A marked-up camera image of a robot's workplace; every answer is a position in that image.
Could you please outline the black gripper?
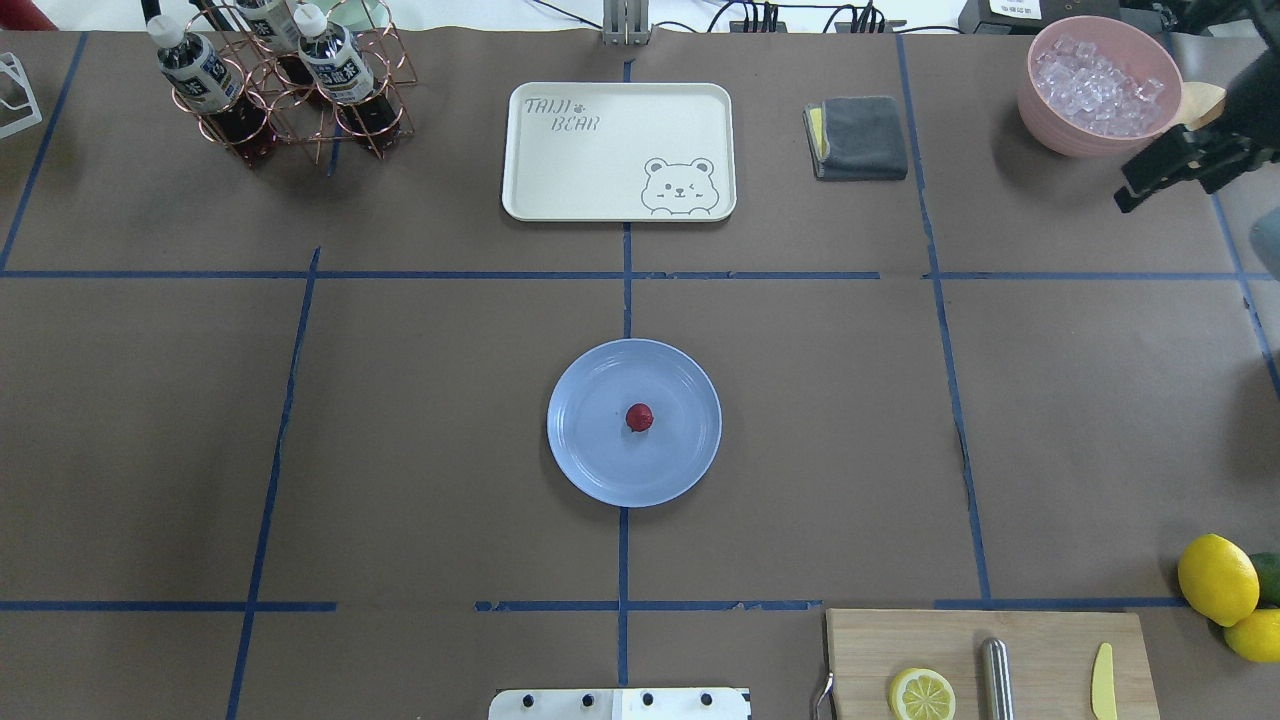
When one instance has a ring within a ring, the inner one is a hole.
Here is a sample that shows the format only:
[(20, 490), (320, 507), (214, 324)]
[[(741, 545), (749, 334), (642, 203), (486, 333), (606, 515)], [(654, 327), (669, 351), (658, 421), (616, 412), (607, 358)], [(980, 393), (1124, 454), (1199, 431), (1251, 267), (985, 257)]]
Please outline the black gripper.
[(1133, 211), (1151, 195), (1183, 181), (1216, 193), (1236, 177), (1277, 161), (1277, 31), (1262, 29), (1266, 49), (1225, 88), (1216, 117), (1193, 128), (1176, 123), (1123, 165), (1114, 200)]

